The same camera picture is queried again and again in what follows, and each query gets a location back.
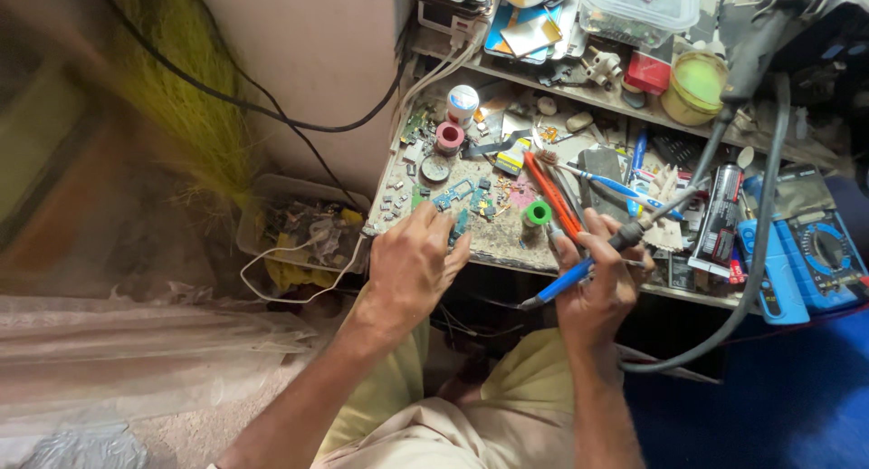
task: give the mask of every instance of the wall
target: wall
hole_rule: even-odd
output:
[[[368,113],[396,74],[394,0],[205,0],[248,73],[292,119],[343,125]],[[345,133],[302,130],[352,191],[373,196],[386,163],[397,97],[364,126]],[[266,97],[251,98],[268,106]],[[332,185],[285,124],[253,116],[256,135],[289,176]]]

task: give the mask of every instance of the person's left hand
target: person's left hand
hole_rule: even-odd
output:
[[[356,308],[356,319],[398,342],[427,318],[470,259],[469,233],[447,253],[453,224],[451,216],[425,201],[377,237],[371,245],[368,295]]]

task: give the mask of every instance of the black tube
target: black tube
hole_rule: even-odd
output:
[[[786,73],[775,74],[775,92],[778,100],[778,113],[775,120],[775,133],[770,144],[769,156],[766,160],[766,172],[764,173],[763,188],[760,191],[760,205],[758,213],[757,238],[754,243],[753,263],[764,263],[766,260],[766,244],[769,241],[769,231],[773,221],[775,208],[775,184],[778,179],[778,166],[781,163],[781,148],[785,143],[785,135],[788,132],[788,118],[791,115],[791,82]],[[745,282],[745,290],[742,293],[740,303],[733,310],[730,318],[715,331],[711,337],[704,340],[693,349],[679,355],[655,362],[653,364],[633,364],[620,361],[619,367],[628,373],[660,373],[675,369],[687,364],[692,360],[710,352],[724,339],[729,337],[736,327],[742,323],[751,305],[757,300],[760,290],[760,282],[763,280],[763,267],[755,267]]]

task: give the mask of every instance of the person's right hand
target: person's right hand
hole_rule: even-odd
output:
[[[637,288],[654,269],[654,261],[641,244],[620,255],[606,242],[621,227],[615,219],[586,208],[585,220],[589,232],[581,231],[578,241],[594,258],[594,278],[587,286],[571,286],[559,294],[555,307],[561,336],[568,348],[600,352],[614,344],[615,332],[634,307]],[[561,237],[556,247],[559,273],[580,263],[580,254],[569,238]],[[622,257],[641,261],[646,266],[630,267],[629,271]]]
[[[368,294],[354,308],[355,320],[394,343],[426,319],[471,255],[470,233],[447,253],[453,223],[451,216],[425,201],[377,237],[371,245]]]

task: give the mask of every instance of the leg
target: leg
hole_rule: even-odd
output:
[[[573,380],[558,328],[538,330],[495,365],[481,389],[481,403],[573,414]]]
[[[367,292],[365,285],[356,304]],[[422,365],[428,351],[429,319],[425,319],[356,386],[332,422],[317,457],[365,438],[392,415],[422,400]]]

